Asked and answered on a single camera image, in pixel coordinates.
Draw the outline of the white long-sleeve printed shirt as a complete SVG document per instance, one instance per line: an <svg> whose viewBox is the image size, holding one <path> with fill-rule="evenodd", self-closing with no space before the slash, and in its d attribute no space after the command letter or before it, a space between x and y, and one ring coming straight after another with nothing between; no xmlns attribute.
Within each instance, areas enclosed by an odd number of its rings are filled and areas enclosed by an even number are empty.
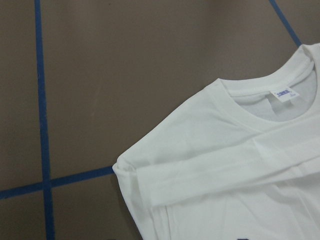
<svg viewBox="0 0 320 240"><path fill-rule="evenodd" d="M145 240L320 237L320 46L217 79L113 165Z"/></svg>

